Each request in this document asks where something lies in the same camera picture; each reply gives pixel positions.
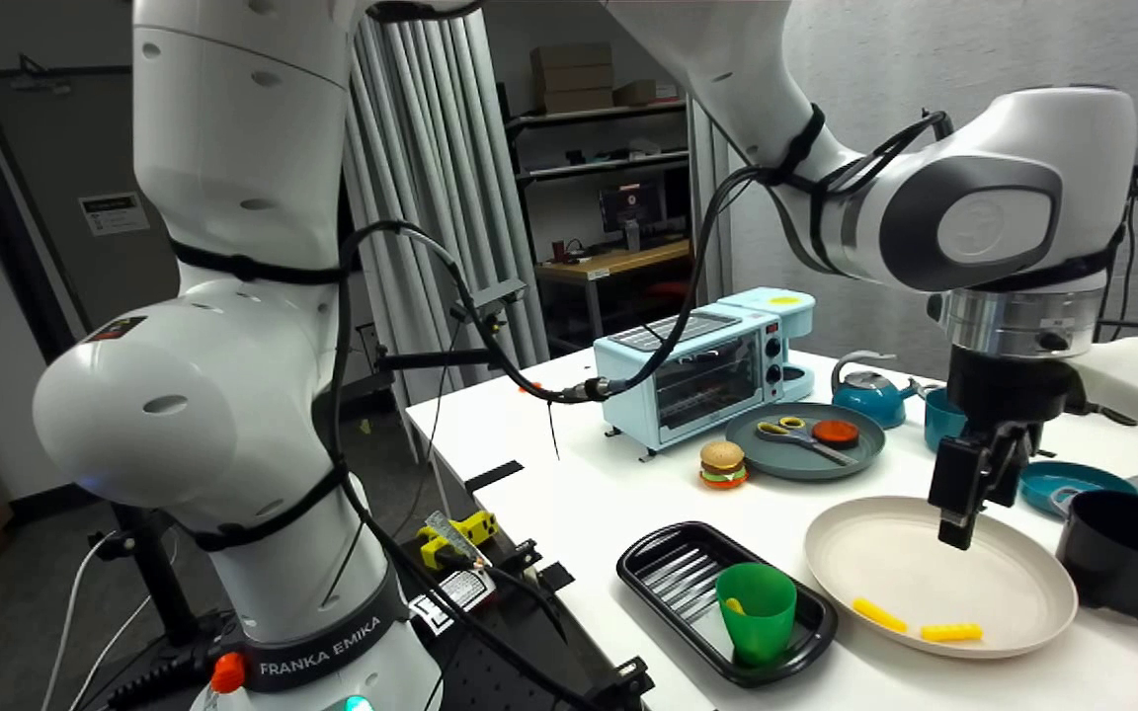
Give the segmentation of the teal cup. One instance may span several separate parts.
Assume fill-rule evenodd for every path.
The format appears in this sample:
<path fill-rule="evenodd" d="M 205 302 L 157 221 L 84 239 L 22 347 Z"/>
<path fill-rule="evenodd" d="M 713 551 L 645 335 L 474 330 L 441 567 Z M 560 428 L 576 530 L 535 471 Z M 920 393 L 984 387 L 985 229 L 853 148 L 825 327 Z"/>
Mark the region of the teal cup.
<path fill-rule="evenodd" d="M 925 400 L 925 443 L 929 450 L 939 449 L 940 443 L 949 437 L 957 439 L 965 431 L 967 416 L 954 405 L 945 386 L 926 388 L 922 392 Z"/>

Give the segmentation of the beige plate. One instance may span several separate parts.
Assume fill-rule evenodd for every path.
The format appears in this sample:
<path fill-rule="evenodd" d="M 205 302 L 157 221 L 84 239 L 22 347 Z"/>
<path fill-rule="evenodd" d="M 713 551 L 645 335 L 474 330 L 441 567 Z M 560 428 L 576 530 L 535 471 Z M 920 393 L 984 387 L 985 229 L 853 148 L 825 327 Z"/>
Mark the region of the beige plate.
<path fill-rule="evenodd" d="M 978 522 L 968 549 L 957 549 L 938 539 L 938 523 L 918 497 L 840 503 L 805 531 L 805 562 L 841 607 L 867 598 L 908 625 L 902 635 L 868 621 L 873 631 L 931 656 L 1024 656 L 1069 630 L 1078 593 L 1049 549 L 992 516 Z M 930 643 L 922 625 L 980 625 L 984 639 Z"/>

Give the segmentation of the grey-green plate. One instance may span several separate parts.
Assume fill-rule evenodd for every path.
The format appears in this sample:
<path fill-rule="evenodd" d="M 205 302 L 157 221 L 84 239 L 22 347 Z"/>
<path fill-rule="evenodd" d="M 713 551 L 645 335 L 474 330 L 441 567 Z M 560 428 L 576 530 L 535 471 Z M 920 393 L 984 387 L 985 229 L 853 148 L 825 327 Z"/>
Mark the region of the grey-green plate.
<path fill-rule="evenodd" d="M 758 424 L 777 425 L 786 416 L 803 420 L 805 432 L 822 422 L 848 422 L 857 427 L 858 440 L 839 454 L 850 458 L 839 463 L 834 458 L 805 448 L 800 443 L 778 441 L 759 431 Z M 820 402 L 772 402 L 732 417 L 724 427 L 724 439 L 735 443 L 745 454 L 745 463 L 753 474 L 772 474 L 781 480 L 819 482 L 844 480 L 871 468 L 884 449 L 885 430 L 871 417 L 853 410 L 820 404 Z"/>

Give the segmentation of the green plastic cup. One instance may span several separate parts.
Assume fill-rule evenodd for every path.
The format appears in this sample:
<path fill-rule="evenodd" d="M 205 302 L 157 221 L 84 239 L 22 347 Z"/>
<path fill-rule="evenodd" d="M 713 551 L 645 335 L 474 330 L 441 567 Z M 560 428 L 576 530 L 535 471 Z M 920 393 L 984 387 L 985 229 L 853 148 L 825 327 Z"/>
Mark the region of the green plastic cup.
<path fill-rule="evenodd" d="M 737 665 L 772 665 L 793 635 L 795 582 L 772 564 L 741 563 L 715 581 L 724 626 Z"/>

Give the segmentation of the teal lid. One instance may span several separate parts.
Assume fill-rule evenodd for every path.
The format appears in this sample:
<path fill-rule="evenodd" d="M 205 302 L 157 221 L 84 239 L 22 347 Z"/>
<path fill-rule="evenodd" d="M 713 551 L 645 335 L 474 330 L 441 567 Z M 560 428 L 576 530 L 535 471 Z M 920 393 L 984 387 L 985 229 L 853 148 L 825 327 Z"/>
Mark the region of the teal lid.
<path fill-rule="evenodd" d="M 1124 478 L 1080 463 L 1055 460 L 1033 462 L 1019 477 L 1019 493 L 1026 504 L 1053 520 L 1063 516 L 1059 504 L 1066 503 L 1078 491 L 1094 490 L 1138 494 L 1137 487 Z"/>

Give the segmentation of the teal toy kettle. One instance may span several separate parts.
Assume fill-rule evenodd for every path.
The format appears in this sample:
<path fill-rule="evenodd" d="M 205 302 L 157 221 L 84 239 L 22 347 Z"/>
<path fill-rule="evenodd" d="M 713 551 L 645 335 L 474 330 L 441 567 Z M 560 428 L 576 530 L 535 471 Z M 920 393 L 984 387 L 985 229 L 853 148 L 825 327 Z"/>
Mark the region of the teal toy kettle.
<path fill-rule="evenodd" d="M 857 411 L 889 431 L 902 425 L 907 419 L 905 400 L 920 395 L 922 390 L 917 379 L 909 377 L 907 387 L 900 388 L 875 370 L 855 370 L 846 375 L 842 373 L 846 365 L 887 359 L 897 359 L 897 356 L 894 353 L 868 350 L 850 352 L 841 356 L 832 370 L 831 404 L 838 408 Z"/>

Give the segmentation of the black pot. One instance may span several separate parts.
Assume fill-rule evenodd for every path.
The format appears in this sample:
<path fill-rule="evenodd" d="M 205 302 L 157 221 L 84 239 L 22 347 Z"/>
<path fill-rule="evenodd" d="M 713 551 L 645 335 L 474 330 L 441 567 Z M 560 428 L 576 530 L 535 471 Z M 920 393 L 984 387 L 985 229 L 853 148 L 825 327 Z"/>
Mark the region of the black pot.
<path fill-rule="evenodd" d="M 1079 491 L 1063 512 L 1056 557 L 1079 602 L 1138 620 L 1138 495 Z"/>

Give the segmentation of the light blue toy oven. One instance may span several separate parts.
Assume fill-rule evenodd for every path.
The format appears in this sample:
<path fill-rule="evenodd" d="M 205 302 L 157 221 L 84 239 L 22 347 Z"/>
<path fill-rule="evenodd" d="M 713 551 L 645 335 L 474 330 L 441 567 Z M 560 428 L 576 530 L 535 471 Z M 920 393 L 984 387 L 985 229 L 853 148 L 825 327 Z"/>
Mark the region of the light blue toy oven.
<path fill-rule="evenodd" d="M 759 338 L 759 355 L 762 356 L 762 402 L 758 405 L 732 411 L 718 422 L 703 427 L 699 431 L 683 435 L 673 443 L 661 444 L 658 441 L 658 423 L 655 423 L 655 387 L 651 382 L 654 372 L 644 382 L 626 392 L 610 396 L 604 402 L 602 411 L 604 411 L 604 422 L 607 423 L 605 435 L 608 437 L 624 435 L 641 444 L 645 449 L 642 458 L 648 462 L 658 450 L 663 450 L 674 444 L 723 425 L 733 416 L 745 413 L 745 411 L 759 408 L 759 406 L 772 404 L 772 402 L 803 400 L 813 392 L 816 377 L 814 377 L 813 370 L 799 367 L 791 359 L 790 344 L 795 338 L 802 338 L 813 332 L 814 307 L 816 307 L 816 298 L 813 295 L 775 287 L 756 287 L 747 289 L 744 292 L 728 295 L 721 300 L 707 303 L 707 305 L 692 311 L 686 326 L 663 363 L 677 358 L 677 356 L 707 350 L 714 344 L 729 341 L 736 337 L 756 336 Z M 781 359 L 768 359 L 765 355 L 764 347 L 770 338 L 778 338 L 784 344 Z M 765 379 L 765 373 L 773 364 L 781 364 L 785 367 L 784 382 L 777 387 L 772 387 Z"/>

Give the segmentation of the black plastic tray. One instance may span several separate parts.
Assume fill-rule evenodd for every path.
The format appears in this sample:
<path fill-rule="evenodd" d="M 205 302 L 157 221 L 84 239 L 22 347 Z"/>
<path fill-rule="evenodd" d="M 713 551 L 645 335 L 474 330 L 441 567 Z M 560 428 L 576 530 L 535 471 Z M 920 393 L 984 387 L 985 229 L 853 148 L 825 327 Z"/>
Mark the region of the black plastic tray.
<path fill-rule="evenodd" d="M 684 521 L 633 543 L 615 563 L 615 572 L 724 679 L 741 688 L 759 688 L 813 667 L 831 648 L 840 625 L 833 603 L 795 584 L 793 634 L 784 653 L 770 665 L 742 662 L 715 598 L 715 582 L 729 567 L 762 563 L 717 527 Z"/>

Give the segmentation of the monitor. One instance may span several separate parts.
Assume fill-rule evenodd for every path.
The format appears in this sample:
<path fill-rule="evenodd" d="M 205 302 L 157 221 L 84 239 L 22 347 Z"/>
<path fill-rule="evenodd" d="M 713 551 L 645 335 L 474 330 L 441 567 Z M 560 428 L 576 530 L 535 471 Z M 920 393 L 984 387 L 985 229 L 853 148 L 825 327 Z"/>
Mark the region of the monitor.
<path fill-rule="evenodd" d="M 673 234 L 663 207 L 663 185 L 655 180 L 601 190 L 597 207 L 602 230 L 628 253 L 655 247 Z"/>

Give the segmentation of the black shelf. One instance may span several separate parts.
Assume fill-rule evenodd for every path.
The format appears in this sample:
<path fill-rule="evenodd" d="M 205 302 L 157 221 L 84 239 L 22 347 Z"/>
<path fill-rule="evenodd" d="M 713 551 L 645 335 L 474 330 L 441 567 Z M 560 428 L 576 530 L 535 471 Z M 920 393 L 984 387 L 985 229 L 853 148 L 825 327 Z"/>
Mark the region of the black shelf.
<path fill-rule="evenodd" d="M 503 131 L 508 140 L 509 157 L 514 172 L 516 188 L 518 188 L 518 199 L 523 216 L 526 230 L 526 242 L 528 242 L 529 254 L 533 259 L 537 258 L 537 248 L 534 246 L 534 229 L 531 228 L 531 214 L 529 214 L 526 189 L 536 185 L 537 182 L 550 182 L 559 180 L 583 179 L 593 175 L 615 174 L 615 172 L 648 168 L 667 165 L 684 165 L 688 162 L 690 152 L 683 148 L 681 150 L 660 150 L 654 154 L 640 154 L 633 150 L 620 152 L 619 149 L 610 150 L 604 158 L 572 158 L 564 166 L 547 168 L 525 168 L 521 162 L 521 154 L 518 141 L 523 133 L 539 129 L 564 127 L 582 124 L 607 124 L 607 122 L 619 119 L 646 119 L 657 116 L 683 116 L 686 113 L 687 101 L 682 99 L 674 101 L 658 101 L 658 104 L 641 105 L 641 107 L 613 107 L 596 110 L 582 110 L 570 113 L 523 113 L 523 116 L 506 117 Z"/>

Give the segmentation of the black tape strip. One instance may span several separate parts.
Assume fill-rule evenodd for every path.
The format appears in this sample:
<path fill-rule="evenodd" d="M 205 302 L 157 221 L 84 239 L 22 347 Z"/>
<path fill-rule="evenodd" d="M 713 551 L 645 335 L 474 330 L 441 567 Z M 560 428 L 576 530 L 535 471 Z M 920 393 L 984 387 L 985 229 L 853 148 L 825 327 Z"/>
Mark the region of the black tape strip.
<path fill-rule="evenodd" d="M 475 495 L 475 491 L 483 490 L 484 487 L 505 480 L 509 476 L 523 471 L 523 469 L 525 466 L 521 462 L 518 462 L 518 460 L 510 460 L 510 462 L 500 464 L 497 468 L 490 468 L 488 471 L 484 471 L 483 473 L 470 478 L 470 480 L 464 483 L 464 490 L 468 491 L 469 495 Z"/>

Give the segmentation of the orange-red button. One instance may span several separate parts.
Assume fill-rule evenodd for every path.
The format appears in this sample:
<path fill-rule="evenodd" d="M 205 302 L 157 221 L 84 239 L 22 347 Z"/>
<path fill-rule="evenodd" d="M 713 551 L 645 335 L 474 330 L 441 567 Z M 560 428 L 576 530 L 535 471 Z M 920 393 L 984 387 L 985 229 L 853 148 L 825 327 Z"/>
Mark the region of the orange-red button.
<path fill-rule="evenodd" d="M 244 688 L 245 680 L 247 680 L 247 663 L 244 661 L 244 654 L 229 652 L 221 654 L 213 662 L 208 688 L 215 694 L 225 696 Z"/>

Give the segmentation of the paper sign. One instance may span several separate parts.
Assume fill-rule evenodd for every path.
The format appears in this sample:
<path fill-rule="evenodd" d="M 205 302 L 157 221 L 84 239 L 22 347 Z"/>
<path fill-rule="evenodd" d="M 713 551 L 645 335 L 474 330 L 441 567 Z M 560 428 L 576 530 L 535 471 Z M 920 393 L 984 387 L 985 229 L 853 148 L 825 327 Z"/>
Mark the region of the paper sign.
<path fill-rule="evenodd" d="M 86 220 L 86 226 L 94 237 L 135 233 L 152 226 L 145 208 L 145 199 L 138 191 L 81 197 L 79 205 Z"/>

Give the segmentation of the yellow-handled scissors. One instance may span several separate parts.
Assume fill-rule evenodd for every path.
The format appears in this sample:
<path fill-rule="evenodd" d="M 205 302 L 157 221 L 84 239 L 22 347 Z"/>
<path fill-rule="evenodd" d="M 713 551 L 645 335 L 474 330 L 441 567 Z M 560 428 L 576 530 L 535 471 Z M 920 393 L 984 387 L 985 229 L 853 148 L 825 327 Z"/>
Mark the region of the yellow-handled scissors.
<path fill-rule="evenodd" d="M 807 429 L 805 420 L 800 417 L 781 417 L 778 422 L 757 422 L 754 433 L 759 439 L 772 443 L 787 443 L 800 446 L 807 450 L 814 450 L 839 465 L 855 465 L 857 458 L 848 456 L 840 450 L 835 450 L 826 444 L 819 443 Z"/>

